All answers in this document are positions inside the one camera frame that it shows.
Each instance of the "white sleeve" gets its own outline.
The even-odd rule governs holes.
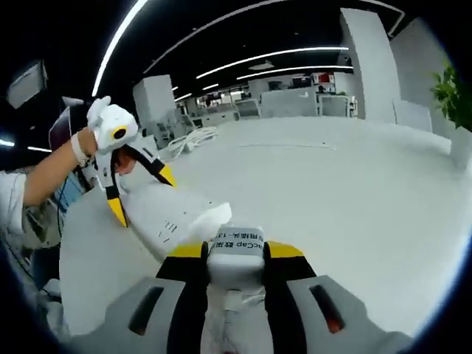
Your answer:
[[[26,175],[0,172],[0,229],[22,235],[23,194]]]

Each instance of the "white pillar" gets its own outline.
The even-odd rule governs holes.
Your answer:
[[[142,127],[176,122],[176,103],[169,75],[146,77],[133,88]]]
[[[395,123],[393,100],[400,99],[397,64],[376,13],[341,9],[341,27],[358,84],[359,118]]]
[[[260,100],[260,96],[264,92],[268,92],[268,82],[265,80],[251,80],[248,82],[249,92],[251,92],[251,97]]]

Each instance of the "office desk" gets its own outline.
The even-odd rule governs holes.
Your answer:
[[[383,329],[414,335],[423,326],[471,224],[472,181],[454,169],[447,139],[333,117],[230,122],[218,133],[171,164],[180,186],[228,201],[267,239],[303,250]],[[60,255],[71,333],[93,330],[113,299],[158,269],[105,196],[84,195],[66,216]]]

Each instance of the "wrist strap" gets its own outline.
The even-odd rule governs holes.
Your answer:
[[[79,164],[87,161],[89,158],[88,156],[82,151],[82,148],[79,144],[79,136],[75,133],[71,138],[72,150],[74,151],[75,157],[79,161]]]

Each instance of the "white cloth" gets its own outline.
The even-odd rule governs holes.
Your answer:
[[[210,284],[202,330],[201,354],[273,354],[266,290],[227,291]]]
[[[79,136],[78,133],[75,133],[71,138],[71,145],[72,150],[74,151],[75,157],[77,161],[79,161],[80,165],[85,164],[85,162],[89,159],[88,156],[82,151],[79,143]]]
[[[0,172],[0,229],[22,235],[23,194],[26,175]]]

